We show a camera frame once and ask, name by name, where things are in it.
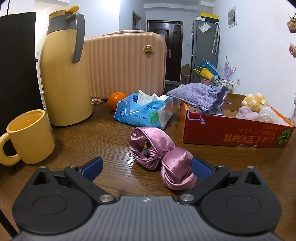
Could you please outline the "blue open wipes pack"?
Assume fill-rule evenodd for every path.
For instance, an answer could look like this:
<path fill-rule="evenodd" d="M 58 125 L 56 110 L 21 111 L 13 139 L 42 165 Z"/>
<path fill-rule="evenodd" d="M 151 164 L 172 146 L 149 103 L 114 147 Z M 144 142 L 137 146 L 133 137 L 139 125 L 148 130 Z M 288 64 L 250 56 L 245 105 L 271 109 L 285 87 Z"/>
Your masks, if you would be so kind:
<path fill-rule="evenodd" d="M 173 115 L 173 98 L 139 90 L 117 103 L 114 119 L 132 126 L 164 129 Z"/>

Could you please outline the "yellow thermos jug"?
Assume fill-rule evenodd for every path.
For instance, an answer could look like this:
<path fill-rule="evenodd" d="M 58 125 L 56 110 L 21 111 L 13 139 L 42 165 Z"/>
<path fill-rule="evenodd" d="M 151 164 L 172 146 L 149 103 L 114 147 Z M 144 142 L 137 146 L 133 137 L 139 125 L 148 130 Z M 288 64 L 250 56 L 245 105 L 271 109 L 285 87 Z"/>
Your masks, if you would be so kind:
<path fill-rule="evenodd" d="M 49 16 L 40 56 L 40 72 L 50 123 L 70 126 L 92 115 L 85 18 L 79 6 Z"/>

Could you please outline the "yellow mug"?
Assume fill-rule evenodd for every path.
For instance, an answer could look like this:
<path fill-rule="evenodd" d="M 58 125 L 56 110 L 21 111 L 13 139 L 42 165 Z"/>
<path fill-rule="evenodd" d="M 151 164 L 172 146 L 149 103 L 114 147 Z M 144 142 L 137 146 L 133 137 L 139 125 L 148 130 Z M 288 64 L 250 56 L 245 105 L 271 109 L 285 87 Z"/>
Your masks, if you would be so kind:
<path fill-rule="evenodd" d="M 16 154 L 8 156 L 4 153 L 4 144 L 11 141 Z M 1 164 L 15 165 L 19 161 L 32 165 L 44 161 L 55 148 L 46 113 L 36 109 L 21 114 L 6 127 L 1 136 Z"/>

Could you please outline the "pink ribbed suitcase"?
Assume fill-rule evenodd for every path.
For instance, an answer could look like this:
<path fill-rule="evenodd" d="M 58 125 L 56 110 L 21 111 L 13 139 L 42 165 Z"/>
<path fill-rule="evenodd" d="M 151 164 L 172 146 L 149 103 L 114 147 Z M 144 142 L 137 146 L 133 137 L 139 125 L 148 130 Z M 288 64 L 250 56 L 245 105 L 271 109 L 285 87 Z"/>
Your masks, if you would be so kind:
<path fill-rule="evenodd" d="M 118 31 L 84 42 L 91 97 L 108 99 L 114 92 L 143 91 L 162 95 L 167 46 L 158 34 Z"/>

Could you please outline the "black monitor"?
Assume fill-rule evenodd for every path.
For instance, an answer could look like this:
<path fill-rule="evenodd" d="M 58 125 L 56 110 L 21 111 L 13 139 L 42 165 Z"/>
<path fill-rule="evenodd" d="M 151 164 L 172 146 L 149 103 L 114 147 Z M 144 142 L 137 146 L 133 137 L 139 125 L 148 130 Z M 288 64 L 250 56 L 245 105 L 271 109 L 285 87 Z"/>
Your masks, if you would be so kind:
<path fill-rule="evenodd" d="M 35 59 L 36 13 L 1 17 L 1 134 L 22 113 L 43 109 Z"/>

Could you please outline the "iridescent organza pouch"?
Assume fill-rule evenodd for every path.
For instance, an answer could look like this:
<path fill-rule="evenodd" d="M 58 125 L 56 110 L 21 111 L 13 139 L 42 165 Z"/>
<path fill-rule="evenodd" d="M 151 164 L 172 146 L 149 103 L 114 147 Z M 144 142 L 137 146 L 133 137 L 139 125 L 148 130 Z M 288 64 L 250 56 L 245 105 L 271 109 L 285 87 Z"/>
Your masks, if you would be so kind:
<path fill-rule="evenodd" d="M 264 123 L 278 123 L 278 115 L 270 106 L 263 106 L 259 111 L 256 121 Z"/>

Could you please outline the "orange tangerine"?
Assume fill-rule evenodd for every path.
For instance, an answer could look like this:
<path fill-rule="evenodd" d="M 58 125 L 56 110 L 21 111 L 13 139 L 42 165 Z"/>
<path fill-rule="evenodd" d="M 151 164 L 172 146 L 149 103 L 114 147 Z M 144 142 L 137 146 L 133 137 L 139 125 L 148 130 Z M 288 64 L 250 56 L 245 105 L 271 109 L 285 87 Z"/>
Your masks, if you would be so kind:
<path fill-rule="evenodd" d="M 117 103 L 126 97 L 127 95 L 123 92 L 114 92 L 108 97 L 107 105 L 112 111 L 116 111 Z"/>

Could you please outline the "pink satin scrunchie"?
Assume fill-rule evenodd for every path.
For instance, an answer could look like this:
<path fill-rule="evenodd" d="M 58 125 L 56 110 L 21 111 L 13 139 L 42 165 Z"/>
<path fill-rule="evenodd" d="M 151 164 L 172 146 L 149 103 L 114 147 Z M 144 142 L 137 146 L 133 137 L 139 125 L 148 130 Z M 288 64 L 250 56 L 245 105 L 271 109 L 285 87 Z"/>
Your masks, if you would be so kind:
<path fill-rule="evenodd" d="M 193 155 L 177 147 L 161 129 L 136 127 L 129 140 L 132 156 L 148 170 L 161 166 L 163 184 L 171 190 L 189 190 L 195 186 L 196 175 L 191 170 Z"/>

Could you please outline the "lilac fluffy headband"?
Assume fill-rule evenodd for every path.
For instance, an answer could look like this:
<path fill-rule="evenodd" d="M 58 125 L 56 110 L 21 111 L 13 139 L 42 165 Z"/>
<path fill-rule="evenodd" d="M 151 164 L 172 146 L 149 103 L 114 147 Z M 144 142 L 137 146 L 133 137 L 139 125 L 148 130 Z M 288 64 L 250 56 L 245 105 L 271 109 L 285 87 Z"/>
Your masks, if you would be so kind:
<path fill-rule="evenodd" d="M 250 120 L 255 121 L 258 117 L 257 112 L 253 112 L 249 107 L 242 106 L 238 109 L 238 113 L 236 114 L 235 118 L 243 119 L 243 120 Z"/>

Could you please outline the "grey refrigerator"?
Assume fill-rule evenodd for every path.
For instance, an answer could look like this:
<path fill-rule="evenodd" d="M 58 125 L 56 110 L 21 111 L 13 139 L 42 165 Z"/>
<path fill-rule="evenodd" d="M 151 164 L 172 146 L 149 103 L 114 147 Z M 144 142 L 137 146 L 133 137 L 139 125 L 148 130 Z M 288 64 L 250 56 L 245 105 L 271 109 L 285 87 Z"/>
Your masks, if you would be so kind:
<path fill-rule="evenodd" d="M 191 56 L 191 80 L 201 82 L 200 75 L 194 71 L 194 67 L 204 62 L 212 62 L 217 66 L 219 50 L 213 50 L 216 29 L 219 20 L 213 18 L 197 17 L 192 25 L 192 56 Z"/>

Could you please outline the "red cardboard pumpkin box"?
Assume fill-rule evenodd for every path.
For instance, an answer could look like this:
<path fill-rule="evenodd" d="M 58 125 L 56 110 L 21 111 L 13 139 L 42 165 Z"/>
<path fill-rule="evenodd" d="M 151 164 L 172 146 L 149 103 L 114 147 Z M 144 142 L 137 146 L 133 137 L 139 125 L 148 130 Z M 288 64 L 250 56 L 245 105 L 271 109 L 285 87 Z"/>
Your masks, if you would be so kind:
<path fill-rule="evenodd" d="M 186 144 L 258 148 L 285 148 L 295 129 L 293 123 L 276 109 L 278 123 L 236 118 L 244 96 L 229 93 L 231 104 L 222 105 L 223 115 L 205 115 L 197 108 L 179 101 L 180 124 L 183 142 Z"/>

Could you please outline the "yellow white plush toy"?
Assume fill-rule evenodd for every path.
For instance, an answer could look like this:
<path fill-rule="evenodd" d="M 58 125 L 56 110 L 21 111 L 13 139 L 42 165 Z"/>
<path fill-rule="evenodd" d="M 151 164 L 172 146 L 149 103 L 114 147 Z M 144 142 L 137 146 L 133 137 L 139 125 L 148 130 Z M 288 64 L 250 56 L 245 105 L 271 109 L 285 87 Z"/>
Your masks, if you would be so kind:
<path fill-rule="evenodd" d="M 259 113 L 262 107 L 268 106 L 268 102 L 261 93 L 248 94 L 241 102 L 242 106 L 246 106 L 251 109 L 252 112 Z"/>

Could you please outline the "dark front door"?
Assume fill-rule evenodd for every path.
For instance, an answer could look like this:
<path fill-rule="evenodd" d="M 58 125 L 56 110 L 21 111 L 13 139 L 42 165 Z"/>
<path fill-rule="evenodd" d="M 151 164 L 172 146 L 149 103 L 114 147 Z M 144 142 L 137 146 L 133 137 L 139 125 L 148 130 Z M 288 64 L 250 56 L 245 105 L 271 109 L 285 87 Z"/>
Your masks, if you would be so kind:
<path fill-rule="evenodd" d="M 147 31 L 160 35 L 166 42 L 166 81 L 179 82 L 183 50 L 183 22 L 148 21 Z"/>

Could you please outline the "yellow bag on floor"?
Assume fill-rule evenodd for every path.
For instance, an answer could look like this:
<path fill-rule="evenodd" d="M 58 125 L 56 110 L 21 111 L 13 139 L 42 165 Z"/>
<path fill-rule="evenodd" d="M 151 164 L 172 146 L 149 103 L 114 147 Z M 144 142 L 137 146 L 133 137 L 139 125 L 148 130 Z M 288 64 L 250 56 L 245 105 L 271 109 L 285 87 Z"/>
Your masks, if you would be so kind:
<path fill-rule="evenodd" d="M 213 74 L 208 68 L 197 67 L 197 68 L 194 68 L 193 70 L 204 79 L 212 80 L 213 78 Z"/>

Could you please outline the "purple drawstring pouch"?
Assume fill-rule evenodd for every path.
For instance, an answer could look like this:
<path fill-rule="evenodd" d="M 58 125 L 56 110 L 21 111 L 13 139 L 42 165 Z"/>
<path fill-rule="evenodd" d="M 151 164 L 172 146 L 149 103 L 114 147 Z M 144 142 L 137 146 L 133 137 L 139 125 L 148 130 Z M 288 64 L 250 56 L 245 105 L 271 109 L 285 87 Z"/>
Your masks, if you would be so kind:
<path fill-rule="evenodd" d="M 189 113 L 187 113 L 187 117 L 192 121 L 200 121 L 202 125 L 205 125 L 205 120 L 202 118 L 201 114 L 217 114 L 218 109 L 220 109 L 223 104 L 232 104 L 226 98 L 228 89 L 223 85 L 212 89 L 202 83 L 190 83 L 172 89 L 166 94 L 189 104 L 191 109 L 197 108 L 199 110 L 198 118 L 190 118 Z"/>

